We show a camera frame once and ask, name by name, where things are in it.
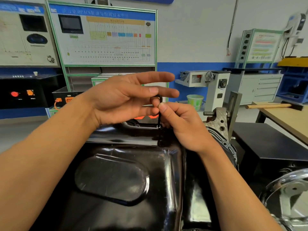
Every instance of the handwheel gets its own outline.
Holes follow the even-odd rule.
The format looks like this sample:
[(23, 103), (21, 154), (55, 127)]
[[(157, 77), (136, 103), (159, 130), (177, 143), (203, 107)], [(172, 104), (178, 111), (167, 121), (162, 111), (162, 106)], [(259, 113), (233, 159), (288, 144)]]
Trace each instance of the handwheel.
[(268, 199), (279, 192), (281, 217), (271, 214), (287, 231), (295, 231), (294, 226), (308, 226), (308, 217), (291, 217), (290, 198), (308, 190), (308, 168), (287, 173), (269, 183), (260, 194), (259, 199), (267, 207)]

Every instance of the white wall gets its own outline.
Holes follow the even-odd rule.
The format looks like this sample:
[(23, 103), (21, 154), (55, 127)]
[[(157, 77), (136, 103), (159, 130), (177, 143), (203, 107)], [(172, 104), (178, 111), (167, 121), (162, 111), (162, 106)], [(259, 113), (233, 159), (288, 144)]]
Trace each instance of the white wall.
[[(61, 1), (84, 3), (84, 0)], [(227, 57), (235, 0), (175, 0), (171, 5), (126, 0), (111, 0), (111, 3), (158, 10), (158, 62), (234, 62), (243, 30), (283, 30), (291, 14), (305, 13), (308, 8), (308, 0), (239, 0), (230, 41), (232, 55)], [(306, 39), (293, 55), (308, 56), (308, 21), (302, 34)]]

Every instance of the hammer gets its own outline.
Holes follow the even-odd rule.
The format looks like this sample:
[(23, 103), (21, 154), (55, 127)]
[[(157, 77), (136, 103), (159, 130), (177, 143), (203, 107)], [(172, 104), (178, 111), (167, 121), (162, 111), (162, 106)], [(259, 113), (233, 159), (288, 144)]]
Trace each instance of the hammer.
[(304, 106), (296, 103), (282, 101), (281, 104), (257, 104), (257, 105), (245, 105), (246, 109), (268, 109), (268, 108), (291, 108), (302, 111)]

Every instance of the fingernail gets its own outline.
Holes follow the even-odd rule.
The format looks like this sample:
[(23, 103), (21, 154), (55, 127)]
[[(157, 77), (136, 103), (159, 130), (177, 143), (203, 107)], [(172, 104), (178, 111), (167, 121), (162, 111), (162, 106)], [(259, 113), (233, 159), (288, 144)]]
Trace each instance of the fingernail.
[(165, 110), (167, 109), (167, 105), (166, 105), (165, 103), (160, 103), (160, 104), (158, 105), (158, 108), (159, 108), (159, 111), (160, 111), (161, 113), (163, 113), (163, 112), (165, 112)]
[(149, 91), (150, 93), (158, 93), (158, 87), (150, 87)]

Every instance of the wooden hammer handle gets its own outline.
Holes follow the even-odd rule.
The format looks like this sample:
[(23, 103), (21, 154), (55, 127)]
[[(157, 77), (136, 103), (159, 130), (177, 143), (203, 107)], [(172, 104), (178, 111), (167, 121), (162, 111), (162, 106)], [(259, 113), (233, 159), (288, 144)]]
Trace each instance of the wooden hammer handle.
[(257, 104), (257, 105), (245, 105), (246, 109), (269, 109), (269, 108), (287, 108), (291, 107), (291, 104)]

